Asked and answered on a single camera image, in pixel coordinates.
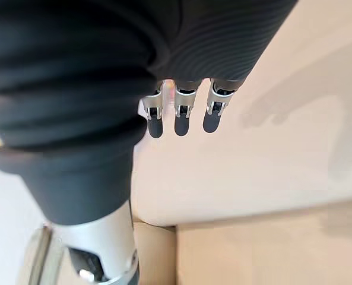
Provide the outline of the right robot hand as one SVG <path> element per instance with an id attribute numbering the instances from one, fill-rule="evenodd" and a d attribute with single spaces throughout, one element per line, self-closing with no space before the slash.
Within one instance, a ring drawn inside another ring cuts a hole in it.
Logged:
<path id="1" fill-rule="evenodd" d="M 240 86 L 294 1 L 0 1 L 0 170 L 19 175 L 93 283 L 137 284 L 141 99 Z"/>

